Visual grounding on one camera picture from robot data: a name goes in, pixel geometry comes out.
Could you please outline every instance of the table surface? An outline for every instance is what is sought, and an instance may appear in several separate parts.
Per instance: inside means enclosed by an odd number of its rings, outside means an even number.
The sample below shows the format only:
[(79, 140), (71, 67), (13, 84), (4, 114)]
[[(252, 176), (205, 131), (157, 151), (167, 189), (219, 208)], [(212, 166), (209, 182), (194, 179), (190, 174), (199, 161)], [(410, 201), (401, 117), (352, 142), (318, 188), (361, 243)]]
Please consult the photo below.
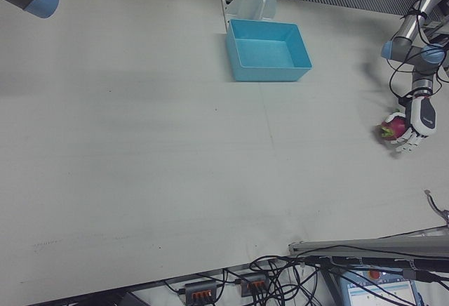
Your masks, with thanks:
[[(0, 295), (25, 305), (443, 224), (438, 133), (395, 156), (382, 43), (399, 17), (279, 0), (314, 68), (237, 83), (220, 0), (0, 5)], [(397, 87), (410, 89), (410, 75)]]

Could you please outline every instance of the red emergency stop button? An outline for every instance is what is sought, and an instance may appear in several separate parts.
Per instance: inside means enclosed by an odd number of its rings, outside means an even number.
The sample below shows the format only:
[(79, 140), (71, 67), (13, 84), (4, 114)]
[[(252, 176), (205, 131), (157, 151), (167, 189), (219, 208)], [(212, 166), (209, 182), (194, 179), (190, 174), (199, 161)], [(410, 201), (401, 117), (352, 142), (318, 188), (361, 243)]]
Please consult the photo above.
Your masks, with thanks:
[(373, 280), (378, 280), (380, 278), (380, 272), (378, 271), (368, 271), (368, 277)]

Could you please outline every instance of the screen display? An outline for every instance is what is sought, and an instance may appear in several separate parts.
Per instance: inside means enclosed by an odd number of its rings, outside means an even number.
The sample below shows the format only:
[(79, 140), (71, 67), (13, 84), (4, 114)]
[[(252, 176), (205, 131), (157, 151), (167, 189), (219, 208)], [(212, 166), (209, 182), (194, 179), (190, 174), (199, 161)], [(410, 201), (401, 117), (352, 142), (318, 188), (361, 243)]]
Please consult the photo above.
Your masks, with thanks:
[[(416, 303), (415, 297), (413, 296), (413, 289), (412, 289), (412, 286), (409, 281), (389, 282), (386, 284), (380, 284), (380, 286), (384, 290), (387, 290), (390, 293), (397, 295), (400, 298), (403, 298), (404, 300)], [(392, 299), (392, 300), (401, 302), (400, 300), (395, 299), (395, 297), (386, 294), (384, 291), (381, 291), (376, 286), (368, 285), (368, 286), (364, 286), (364, 287), (367, 288), (368, 290), (373, 291), (376, 294), (382, 295), (388, 299)], [(352, 284), (350, 284), (348, 286), (348, 292), (349, 292), (349, 299), (351, 300), (351, 306), (391, 306), (391, 305), (394, 305), (391, 302), (380, 299), (380, 298), (362, 290), (359, 287), (355, 287)]]

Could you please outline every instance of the blue plastic bin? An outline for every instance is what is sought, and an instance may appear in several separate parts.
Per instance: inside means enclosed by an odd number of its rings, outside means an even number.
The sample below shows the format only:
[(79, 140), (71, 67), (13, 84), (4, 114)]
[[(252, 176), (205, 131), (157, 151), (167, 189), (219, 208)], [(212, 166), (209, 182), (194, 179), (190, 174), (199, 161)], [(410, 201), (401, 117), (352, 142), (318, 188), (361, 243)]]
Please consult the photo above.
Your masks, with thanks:
[(311, 69), (296, 24), (230, 20), (226, 45), (237, 81), (297, 81)]

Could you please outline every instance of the pink fruit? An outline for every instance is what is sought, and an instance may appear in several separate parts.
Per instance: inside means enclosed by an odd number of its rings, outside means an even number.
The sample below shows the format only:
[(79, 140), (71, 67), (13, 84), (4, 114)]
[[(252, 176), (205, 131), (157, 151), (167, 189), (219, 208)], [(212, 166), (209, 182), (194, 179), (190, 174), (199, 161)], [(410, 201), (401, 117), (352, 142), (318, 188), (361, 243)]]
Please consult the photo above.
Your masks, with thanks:
[(406, 130), (406, 118), (403, 117), (394, 117), (390, 122), (380, 124), (380, 136), (388, 141), (401, 137)]

